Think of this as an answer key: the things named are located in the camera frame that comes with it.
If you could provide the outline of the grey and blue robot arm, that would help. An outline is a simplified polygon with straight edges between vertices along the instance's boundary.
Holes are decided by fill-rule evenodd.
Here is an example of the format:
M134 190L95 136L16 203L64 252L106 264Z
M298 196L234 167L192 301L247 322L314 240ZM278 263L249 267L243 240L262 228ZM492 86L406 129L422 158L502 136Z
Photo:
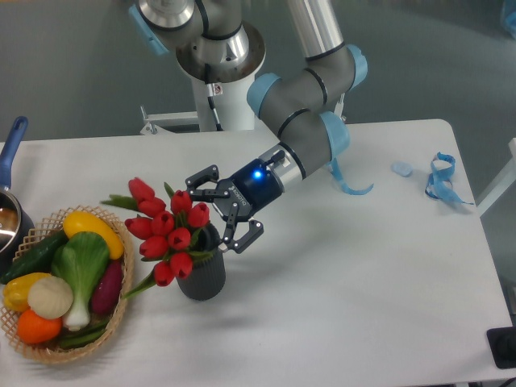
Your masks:
M226 227L219 245L242 252L263 231L255 214L324 165L336 169L349 134L341 99L366 77L358 47L343 41L328 1L287 4L306 67L284 80L260 74L261 34L241 15L238 1L136 1L130 15L156 54L173 53L192 84L202 131L241 131L261 121L277 144L226 179L216 166L188 178L198 202L211 202Z

